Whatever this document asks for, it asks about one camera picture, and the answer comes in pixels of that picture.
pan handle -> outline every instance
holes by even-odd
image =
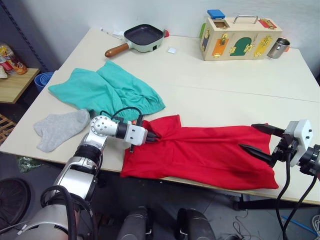
[[[124,44],[122,44],[120,46],[116,46],[114,48],[111,48],[111,49],[107,50],[104,55],[107,58],[111,58],[111,57],[113,57],[113,56],[115,56],[115,55],[117,55],[117,54],[129,49],[129,48],[130,48],[129,43],[126,42],[126,43],[124,43]]]

wooden shelf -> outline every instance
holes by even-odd
[[[28,72],[23,75],[0,78],[0,103],[15,104],[38,73],[38,68],[28,68]]]
[[[16,123],[0,114],[0,145],[15,128]]]

red cloth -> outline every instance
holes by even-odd
[[[160,140],[125,150],[121,176],[178,177],[231,190],[277,189],[275,173],[238,144],[269,153],[270,135],[251,126],[181,127],[180,116],[143,121]]]

frying pan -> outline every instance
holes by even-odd
[[[149,24],[141,24],[125,31],[124,38],[126,43],[107,50],[104,55],[110,58],[131,48],[141,53],[152,52],[160,46],[164,33]]]

silver robot arm segment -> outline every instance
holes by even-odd
[[[123,139],[133,145],[146,142],[148,131],[131,122],[114,122],[109,117],[96,116],[90,122],[90,132],[80,142],[54,182],[54,186],[63,186],[71,194],[90,201],[98,182],[97,174],[101,168],[103,151],[108,137]],[[51,192],[50,204],[43,207],[23,228],[16,240],[67,240],[68,216],[66,206],[58,191]],[[75,220],[78,225],[79,207],[75,208]]]

